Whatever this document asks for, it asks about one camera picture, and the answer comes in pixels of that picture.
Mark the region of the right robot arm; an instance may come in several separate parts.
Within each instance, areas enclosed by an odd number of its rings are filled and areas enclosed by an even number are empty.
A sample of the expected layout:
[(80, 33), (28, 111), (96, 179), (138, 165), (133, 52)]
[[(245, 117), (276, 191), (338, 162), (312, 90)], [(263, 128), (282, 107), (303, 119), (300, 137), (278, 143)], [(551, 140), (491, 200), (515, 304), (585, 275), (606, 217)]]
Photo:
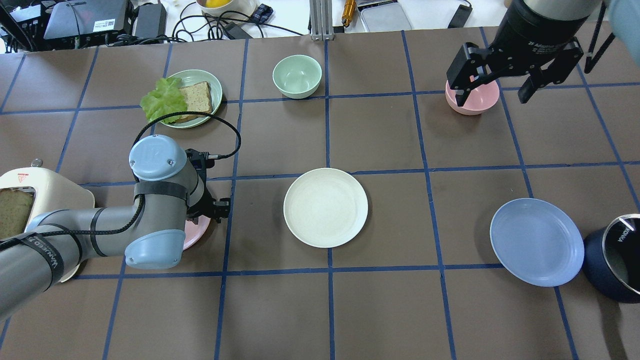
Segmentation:
[(466, 104), (471, 92), (500, 78), (526, 76), (518, 91), (527, 103), (547, 85), (562, 84), (585, 54), (576, 33), (599, 0), (514, 0), (489, 46), (462, 44), (448, 70), (455, 104)]

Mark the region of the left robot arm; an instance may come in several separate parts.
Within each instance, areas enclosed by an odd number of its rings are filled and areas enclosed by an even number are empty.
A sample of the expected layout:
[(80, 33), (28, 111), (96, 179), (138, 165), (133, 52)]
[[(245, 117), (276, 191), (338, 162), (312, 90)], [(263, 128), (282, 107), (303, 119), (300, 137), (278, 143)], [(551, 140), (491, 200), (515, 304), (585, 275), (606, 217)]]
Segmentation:
[(132, 146), (137, 182), (131, 206), (59, 209), (37, 216), (29, 230), (1, 240), (0, 310), (4, 321), (62, 276), (92, 258), (123, 256), (129, 267), (162, 270), (182, 258), (186, 223), (226, 219), (231, 199), (215, 199), (207, 162), (163, 135)]

